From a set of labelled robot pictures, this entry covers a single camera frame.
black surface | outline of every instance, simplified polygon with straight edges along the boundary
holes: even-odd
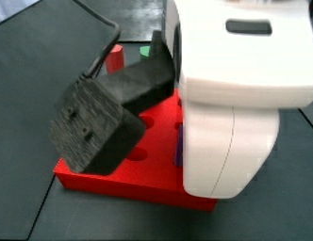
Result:
[[[162,32],[155,31],[150,57],[113,74],[97,78],[135,114],[159,104],[175,89],[175,65]]]
[[[77,82],[53,121],[53,143],[73,172],[111,174],[136,146],[146,124],[93,80]]]
[[[176,67],[176,81],[180,81],[182,74],[182,30],[180,24],[176,26],[175,30],[175,40],[174,40],[174,62]]]
[[[247,35],[272,35],[273,28],[269,21],[227,20],[226,29],[230,33]]]
[[[111,34],[73,1],[45,0],[0,24],[0,239],[26,239],[53,179],[50,119]]]
[[[151,41],[162,29],[162,0],[82,0],[101,15],[121,25],[120,41]]]
[[[139,45],[125,53],[136,61]],[[313,128],[298,110],[281,115],[259,173],[213,213],[76,192],[56,180],[32,240],[313,240]]]

red platform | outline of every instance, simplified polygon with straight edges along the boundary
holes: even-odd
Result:
[[[186,193],[183,171],[174,164],[182,123],[178,92],[140,117],[147,124],[146,135],[115,173],[109,176],[73,173],[61,159],[54,168],[61,184],[73,190],[211,211],[218,200]]]

white robot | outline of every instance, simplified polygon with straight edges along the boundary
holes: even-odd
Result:
[[[309,3],[168,0],[164,18],[180,70],[184,189],[229,199],[272,152],[278,109],[313,102]]]

circular hole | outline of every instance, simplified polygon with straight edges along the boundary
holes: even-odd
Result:
[[[148,157],[148,152],[146,149],[135,147],[131,151],[129,155],[127,156],[127,159],[135,162],[143,161]]]
[[[155,120],[150,116],[140,116],[143,122],[146,123],[147,129],[151,129],[155,126]]]

